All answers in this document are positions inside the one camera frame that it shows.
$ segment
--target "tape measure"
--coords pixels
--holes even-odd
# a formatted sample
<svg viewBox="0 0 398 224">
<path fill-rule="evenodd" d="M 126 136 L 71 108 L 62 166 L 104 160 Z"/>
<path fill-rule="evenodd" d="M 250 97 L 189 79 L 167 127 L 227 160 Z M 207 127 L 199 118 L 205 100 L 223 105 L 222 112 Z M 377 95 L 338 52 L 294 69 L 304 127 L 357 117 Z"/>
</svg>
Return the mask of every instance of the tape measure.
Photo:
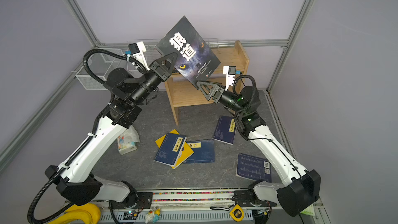
<svg viewBox="0 0 398 224">
<path fill-rule="evenodd" d="M 243 220 L 244 213 L 242 208 L 236 204 L 232 211 L 229 212 L 229 215 L 234 219 L 234 221 L 241 221 Z"/>
</svg>

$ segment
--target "book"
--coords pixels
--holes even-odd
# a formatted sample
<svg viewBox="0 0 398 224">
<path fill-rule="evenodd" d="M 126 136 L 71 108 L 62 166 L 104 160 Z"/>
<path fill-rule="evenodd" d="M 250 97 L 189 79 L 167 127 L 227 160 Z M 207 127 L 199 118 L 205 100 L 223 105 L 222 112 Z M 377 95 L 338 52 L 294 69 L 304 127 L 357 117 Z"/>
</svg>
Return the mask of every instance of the book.
<svg viewBox="0 0 398 224">
<path fill-rule="evenodd" d="M 216 130 L 213 139 L 227 144 L 233 144 L 235 138 L 236 126 L 234 117 L 220 116 L 218 118 Z"/>
<path fill-rule="evenodd" d="M 175 69 L 197 89 L 220 65 L 220 60 L 184 16 L 160 40 L 155 49 L 162 55 L 177 53 Z"/>
<path fill-rule="evenodd" d="M 170 166 L 176 166 L 186 139 L 187 136 L 185 135 L 167 133 L 158 152 L 156 153 L 154 161 Z"/>
<path fill-rule="evenodd" d="M 239 153 L 236 176 L 254 181 L 264 180 L 270 183 L 271 164 L 265 158 Z"/>
<path fill-rule="evenodd" d="M 172 130 L 170 133 L 174 134 L 179 134 L 176 129 Z M 162 137 L 158 138 L 155 142 L 157 146 L 160 148 L 160 146 L 163 143 L 164 138 L 166 135 L 163 135 Z M 193 150 L 191 147 L 185 142 L 184 146 L 182 147 L 182 152 L 181 152 L 181 157 L 177 159 L 176 166 L 172 166 L 173 169 L 176 169 L 182 162 L 184 162 L 187 158 L 189 158 L 193 154 Z"/>
<path fill-rule="evenodd" d="M 214 140 L 199 140 L 186 142 L 194 153 L 184 163 L 213 163 L 216 161 L 214 153 Z"/>
</svg>

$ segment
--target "yellow toy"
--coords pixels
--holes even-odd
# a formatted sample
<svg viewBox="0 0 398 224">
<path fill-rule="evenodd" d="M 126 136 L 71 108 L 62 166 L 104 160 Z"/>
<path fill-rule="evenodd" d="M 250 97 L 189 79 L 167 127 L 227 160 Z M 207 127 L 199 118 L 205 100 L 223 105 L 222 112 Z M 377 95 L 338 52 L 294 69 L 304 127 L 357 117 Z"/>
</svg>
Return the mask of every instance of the yellow toy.
<svg viewBox="0 0 398 224">
<path fill-rule="evenodd" d="M 148 223 L 149 221 L 152 221 L 152 223 L 155 223 L 156 221 L 159 220 L 159 216 L 160 216 L 160 208 L 158 208 L 157 210 L 154 211 L 149 211 L 146 215 L 145 215 L 145 224 Z"/>
<path fill-rule="evenodd" d="M 83 206 L 73 205 L 65 212 L 66 214 L 49 222 L 49 224 L 66 224 L 74 220 L 81 220 L 84 224 L 97 224 L 101 218 L 100 209 L 92 203 Z"/>
</svg>

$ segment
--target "book spine label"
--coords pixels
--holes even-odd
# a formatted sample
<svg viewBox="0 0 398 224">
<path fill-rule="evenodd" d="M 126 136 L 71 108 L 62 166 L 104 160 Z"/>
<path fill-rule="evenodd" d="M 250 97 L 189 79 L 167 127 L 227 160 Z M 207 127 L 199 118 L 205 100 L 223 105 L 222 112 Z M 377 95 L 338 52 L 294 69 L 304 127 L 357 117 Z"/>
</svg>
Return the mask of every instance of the book spine label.
<svg viewBox="0 0 398 224">
<path fill-rule="evenodd" d="M 174 145 L 174 148 L 173 148 L 173 152 L 178 152 L 178 150 L 179 150 L 179 148 L 181 146 L 182 140 L 183 140 L 182 137 L 179 137 L 177 139 L 176 144 Z"/>
<path fill-rule="evenodd" d="M 189 146 L 190 146 L 191 148 L 201 148 L 201 147 L 202 147 L 202 144 L 201 144 L 201 142 L 198 142 L 198 143 L 189 143 Z"/>
<path fill-rule="evenodd" d="M 231 124 L 229 125 L 229 132 L 234 132 L 235 131 L 235 120 L 231 120 Z"/>
</svg>

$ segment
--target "white wire basket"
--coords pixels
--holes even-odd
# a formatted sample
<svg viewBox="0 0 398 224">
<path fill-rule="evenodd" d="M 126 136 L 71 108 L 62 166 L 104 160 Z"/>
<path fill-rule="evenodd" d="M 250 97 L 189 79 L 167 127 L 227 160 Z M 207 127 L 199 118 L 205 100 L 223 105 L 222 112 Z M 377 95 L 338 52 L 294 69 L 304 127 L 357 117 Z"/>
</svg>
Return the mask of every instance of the white wire basket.
<svg viewBox="0 0 398 224">
<path fill-rule="evenodd" d="M 120 48 L 104 48 L 104 50 L 108 50 L 120 56 L 123 55 L 123 51 Z M 109 73 L 119 67 L 121 63 L 125 62 L 102 53 L 95 53 L 88 59 L 88 65 L 91 71 L 104 81 L 107 80 Z M 86 90 L 107 90 L 101 83 L 89 76 L 84 67 L 81 67 L 76 73 L 76 78 Z"/>
</svg>

